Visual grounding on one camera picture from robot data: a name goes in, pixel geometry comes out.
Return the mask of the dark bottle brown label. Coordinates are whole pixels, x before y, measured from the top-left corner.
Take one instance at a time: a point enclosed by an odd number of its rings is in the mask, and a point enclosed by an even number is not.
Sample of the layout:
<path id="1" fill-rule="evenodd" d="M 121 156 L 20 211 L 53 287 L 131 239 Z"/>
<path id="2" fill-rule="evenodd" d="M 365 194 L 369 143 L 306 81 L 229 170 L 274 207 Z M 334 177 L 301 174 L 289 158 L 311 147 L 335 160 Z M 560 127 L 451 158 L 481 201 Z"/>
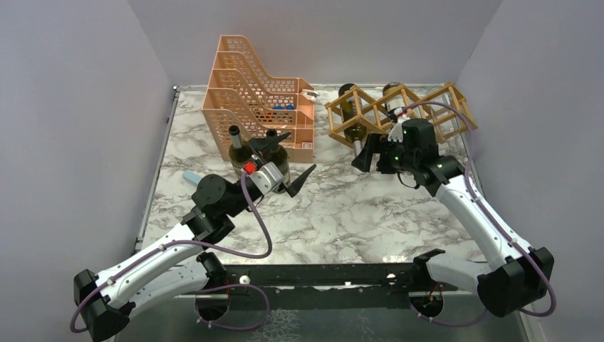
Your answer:
<path id="1" fill-rule="evenodd" d="M 243 139 L 238 125 L 231 125 L 228 130 L 231 138 L 229 159 L 237 177 L 241 177 L 246 163 L 252 159 L 253 151 L 249 143 Z"/>

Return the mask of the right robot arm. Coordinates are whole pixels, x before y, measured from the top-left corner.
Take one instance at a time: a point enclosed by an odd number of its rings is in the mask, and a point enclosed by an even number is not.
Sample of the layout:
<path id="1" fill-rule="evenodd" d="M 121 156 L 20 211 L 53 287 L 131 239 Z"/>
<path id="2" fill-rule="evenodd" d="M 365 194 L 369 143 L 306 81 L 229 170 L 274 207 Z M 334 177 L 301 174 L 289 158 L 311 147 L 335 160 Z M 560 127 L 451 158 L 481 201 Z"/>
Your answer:
<path id="1" fill-rule="evenodd" d="M 478 193 L 461 163 L 440 155 L 435 128 L 426 119 L 400 121 L 388 134 L 371 133 L 352 161 L 369 172 L 374 155 L 382 174 L 410 173 L 462 224 L 486 258 L 457 259 L 441 249 L 415 257 L 412 283 L 421 290 L 446 283 L 478 296 L 492 315 L 505 317 L 550 294 L 554 258 L 521 238 Z"/>

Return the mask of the dark green wine bottle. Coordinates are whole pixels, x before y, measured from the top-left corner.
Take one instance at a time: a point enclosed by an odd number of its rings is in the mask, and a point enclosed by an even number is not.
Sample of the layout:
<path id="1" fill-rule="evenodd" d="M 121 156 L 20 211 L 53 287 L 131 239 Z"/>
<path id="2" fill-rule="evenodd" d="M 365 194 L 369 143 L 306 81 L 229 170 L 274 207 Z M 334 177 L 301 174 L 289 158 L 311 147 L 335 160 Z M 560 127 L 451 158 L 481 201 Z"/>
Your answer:
<path id="1" fill-rule="evenodd" d="M 266 138 L 273 138 L 273 137 L 277 137 L 278 136 L 278 132 L 275 129 L 268 129 L 266 131 Z M 277 168 L 281 171 L 281 173 L 283 174 L 283 183 L 285 185 L 290 185 L 291 184 L 291 178 L 290 178 L 290 168 L 289 168 L 289 163 L 288 163 L 288 153 L 287 150 L 277 144 L 274 145 L 273 147 L 266 147 L 261 151 L 261 154 L 263 156 L 263 158 L 265 159 L 265 161 L 267 162 L 274 162 L 274 164 L 277 166 Z M 278 188 L 276 188 L 274 190 L 275 193 L 277 194 L 281 194 L 285 192 L 285 189 L 282 188 L 281 186 L 279 186 Z"/>

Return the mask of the green bottle silver cap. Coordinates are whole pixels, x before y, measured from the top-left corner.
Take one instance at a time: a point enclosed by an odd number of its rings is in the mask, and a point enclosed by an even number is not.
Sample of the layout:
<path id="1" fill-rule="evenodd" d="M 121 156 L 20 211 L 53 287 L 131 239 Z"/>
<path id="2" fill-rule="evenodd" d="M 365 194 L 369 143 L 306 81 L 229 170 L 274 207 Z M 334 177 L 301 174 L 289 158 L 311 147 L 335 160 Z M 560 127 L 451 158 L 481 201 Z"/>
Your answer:
<path id="1" fill-rule="evenodd" d="M 342 96 L 346 94 L 353 86 L 355 86 L 354 83 L 346 83 L 342 85 L 338 90 L 338 95 Z M 343 122 L 354 119 L 358 114 L 354 97 L 351 96 L 345 102 L 343 102 L 340 106 L 340 110 L 342 113 Z M 353 145 L 354 155 L 356 157 L 359 156 L 363 149 L 363 141 L 367 136 L 366 127 L 359 123 L 354 123 L 346 128 L 343 132 L 345 139 Z"/>

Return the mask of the red bottle gold cap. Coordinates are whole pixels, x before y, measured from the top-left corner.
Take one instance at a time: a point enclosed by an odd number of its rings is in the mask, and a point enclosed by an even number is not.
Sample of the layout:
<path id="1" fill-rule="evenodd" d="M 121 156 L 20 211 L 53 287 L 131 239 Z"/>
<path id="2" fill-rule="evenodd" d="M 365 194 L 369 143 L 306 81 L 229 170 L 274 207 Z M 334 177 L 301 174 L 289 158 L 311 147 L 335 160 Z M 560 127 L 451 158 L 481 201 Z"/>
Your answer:
<path id="1" fill-rule="evenodd" d="M 382 88 L 382 95 L 388 96 L 394 94 L 389 100 L 385 101 L 385 107 L 387 109 L 387 116 L 393 124 L 398 122 L 398 119 L 406 114 L 406 104 L 402 93 L 396 91 L 401 86 L 400 82 L 390 82 Z"/>

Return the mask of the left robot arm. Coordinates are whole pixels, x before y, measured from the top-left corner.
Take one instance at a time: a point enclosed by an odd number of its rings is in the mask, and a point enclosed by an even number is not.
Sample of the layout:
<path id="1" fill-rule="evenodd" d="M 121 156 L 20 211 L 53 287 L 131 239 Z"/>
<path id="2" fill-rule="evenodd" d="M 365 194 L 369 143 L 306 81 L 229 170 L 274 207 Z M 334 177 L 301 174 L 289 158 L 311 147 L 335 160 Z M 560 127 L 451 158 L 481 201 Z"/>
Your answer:
<path id="1" fill-rule="evenodd" d="M 105 341 L 121 332 L 132 318 L 159 303 L 193 291 L 226 290 L 227 271 L 215 251 L 247 259 L 264 259 L 272 253 L 272 241 L 254 202 L 275 189 L 290 197 L 301 190 L 316 168 L 311 165 L 291 184 L 263 152 L 276 147 L 287 134 L 249 141 L 252 155 L 233 183 L 210 174 L 197 184 L 193 208 L 155 243 L 125 261 L 97 273 L 84 269 L 73 279 L 77 306 L 69 323 L 72 333 L 90 334 Z M 232 219 L 249 210 L 266 238 L 267 250 L 249 254 L 218 246 L 234 228 Z"/>

